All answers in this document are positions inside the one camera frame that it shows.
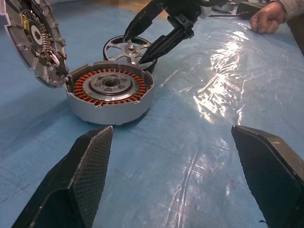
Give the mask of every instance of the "textured rubber pad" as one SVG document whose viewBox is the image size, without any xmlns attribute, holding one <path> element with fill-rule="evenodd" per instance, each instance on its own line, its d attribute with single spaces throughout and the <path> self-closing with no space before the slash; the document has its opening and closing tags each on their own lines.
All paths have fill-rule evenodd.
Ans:
<svg viewBox="0 0 304 228">
<path fill-rule="evenodd" d="M 302 228 L 304 162 L 279 137 L 232 127 L 249 189 L 269 228 Z"/>
<path fill-rule="evenodd" d="M 45 176 L 13 228 L 91 228 L 104 189 L 113 128 L 79 137 Z"/>
</svg>

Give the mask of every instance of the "blue table surface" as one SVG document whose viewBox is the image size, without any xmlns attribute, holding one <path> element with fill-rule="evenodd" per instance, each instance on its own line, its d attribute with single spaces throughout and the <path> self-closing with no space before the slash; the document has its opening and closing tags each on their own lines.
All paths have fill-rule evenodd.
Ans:
<svg viewBox="0 0 304 228">
<path fill-rule="evenodd" d="M 105 42 L 135 15 L 88 0 L 53 8 L 70 69 L 102 60 Z M 266 228 L 230 129 L 279 135 L 304 159 L 304 58 L 286 25 L 274 35 L 248 26 L 199 20 L 196 35 L 159 60 L 150 111 L 114 128 L 94 228 Z M 142 36 L 171 29 L 156 19 Z M 63 89 L 34 78 L 3 28 L 0 50 L 0 227 L 8 228 L 48 170 L 97 126 L 73 115 Z"/>
</svg>

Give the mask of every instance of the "metal ring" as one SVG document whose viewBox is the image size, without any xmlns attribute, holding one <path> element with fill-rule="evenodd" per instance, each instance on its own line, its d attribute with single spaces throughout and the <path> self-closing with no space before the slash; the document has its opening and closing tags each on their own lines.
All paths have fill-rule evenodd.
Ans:
<svg viewBox="0 0 304 228">
<path fill-rule="evenodd" d="M 119 101 L 132 97 L 139 89 L 130 75 L 118 72 L 103 72 L 89 77 L 83 90 L 90 97 L 102 101 Z"/>
<path fill-rule="evenodd" d="M 138 64 L 138 58 L 143 56 L 142 50 L 151 45 L 152 43 L 141 37 L 135 37 L 132 40 L 129 40 L 128 43 L 125 43 L 123 36 L 117 36 L 107 41 L 104 45 L 104 60 L 117 61 L 123 57 L 126 57 L 127 62 L 138 65 L 142 70 L 152 73 L 157 63 L 157 59 L 147 64 Z M 116 56 L 110 57 L 107 55 L 107 51 L 110 48 L 117 48 L 122 52 Z"/>
<path fill-rule="evenodd" d="M 74 85 L 76 97 L 96 106 L 139 101 L 146 92 L 147 85 L 139 76 L 116 69 L 88 72 Z"/>
</svg>

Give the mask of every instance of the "metal wheel hub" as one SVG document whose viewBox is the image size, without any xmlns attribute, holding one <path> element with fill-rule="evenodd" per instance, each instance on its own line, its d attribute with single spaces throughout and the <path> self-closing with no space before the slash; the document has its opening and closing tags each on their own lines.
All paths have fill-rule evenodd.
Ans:
<svg viewBox="0 0 304 228">
<path fill-rule="evenodd" d="M 83 90 L 92 98 L 103 101 L 118 101 L 133 96 L 139 89 L 138 82 L 119 72 L 104 72 L 89 77 Z"/>
<path fill-rule="evenodd" d="M 150 47 L 152 44 L 141 38 L 135 37 L 128 42 L 124 42 L 123 36 L 112 38 L 104 45 L 104 60 L 107 61 L 119 61 L 122 58 L 126 58 L 126 62 L 138 65 L 141 69 L 147 70 L 150 73 L 154 70 L 157 59 L 146 64 L 139 64 L 138 61 L 144 54 L 144 50 Z M 111 55 L 111 51 L 114 49 L 121 50 L 121 53 Z"/>
</svg>

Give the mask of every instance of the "black wire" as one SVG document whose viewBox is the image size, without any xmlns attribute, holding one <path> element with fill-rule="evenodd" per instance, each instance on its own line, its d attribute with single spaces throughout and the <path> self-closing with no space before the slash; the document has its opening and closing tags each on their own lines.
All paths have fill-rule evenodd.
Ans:
<svg viewBox="0 0 304 228">
<path fill-rule="evenodd" d="M 246 13 L 249 13 L 249 12 L 242 12 L 242 13 L 238 13 L 238 14 L 230 14 L 230 15 L 227 15 L 227 14 L 211 14 L 209 17 L 212 17 L 212 18 L 215 18 L 215 17 L 237 17 L 237 16 L 240 16 L 240 15 L 243 15 L 243 14 L 246 14 Z"/>
</svg>

